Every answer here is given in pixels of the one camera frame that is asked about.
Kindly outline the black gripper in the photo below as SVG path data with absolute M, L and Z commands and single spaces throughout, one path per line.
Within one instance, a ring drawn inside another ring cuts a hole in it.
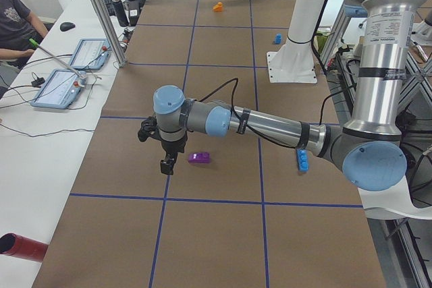
M 160 170 L 162 174 L 173 175 L 176 159 L 179 153 L 184 153 L 187 143 L 187 136 L 183 136 L 176 141 L 161 140 L 162 148 L 165 151 L 165 158 L 168 160 L 160 161 Z

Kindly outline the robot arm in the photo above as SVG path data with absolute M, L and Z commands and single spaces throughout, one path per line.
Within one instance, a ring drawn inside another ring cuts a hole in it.
M 311 51 L 326 0 L 296 0 L 288 38 L 259 69 L 260 111 L 207 95 L 186 98 L 177 86 L 162 86 L 153 96 L 153 116 L 142 123 L 141 141 L 154 138 L 165 151 L 161 172 L 173 174 L 190 132 L 224 137 L 252 134 L 283 148 L 307 150 L 334 164 L 355 186 L 389 189 L 407 169 L 400 149 L 396 116 L 414 15 L 426 0 L 347 0 L 367 12 L 354 110 L 344 125 L 314 119 L 325 77 Z

